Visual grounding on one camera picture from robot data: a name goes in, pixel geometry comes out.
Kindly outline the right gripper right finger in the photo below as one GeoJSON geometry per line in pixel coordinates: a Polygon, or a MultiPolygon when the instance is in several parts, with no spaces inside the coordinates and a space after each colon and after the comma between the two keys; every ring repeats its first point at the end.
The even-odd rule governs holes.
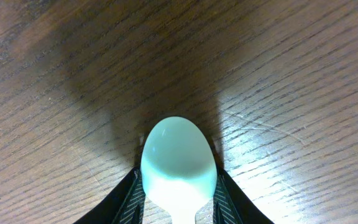
{"type": "Polygon", "coordinates": [[[214,224],[273,224],[221,167],[213,196],[214,224]]]}

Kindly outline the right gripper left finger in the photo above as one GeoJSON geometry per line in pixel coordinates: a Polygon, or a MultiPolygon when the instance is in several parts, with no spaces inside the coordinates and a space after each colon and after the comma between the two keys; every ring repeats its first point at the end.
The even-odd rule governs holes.
{"type": "Polygon", "coordinates": [[[92,210],[74,224],[142,224],[145,192],[135,167],[92,210]]]}

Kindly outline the green plastic spoon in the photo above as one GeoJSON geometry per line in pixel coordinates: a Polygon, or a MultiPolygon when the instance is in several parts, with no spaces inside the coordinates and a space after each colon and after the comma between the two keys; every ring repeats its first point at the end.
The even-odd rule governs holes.
{"type": "Polygon", "coordinates": [[[152,128],[140,171],[146,196],[169,213],[173,224],[195,224],[197,211],[213,198],[218,178],[204,134],[179,116],[165,118],[152,128]]]}

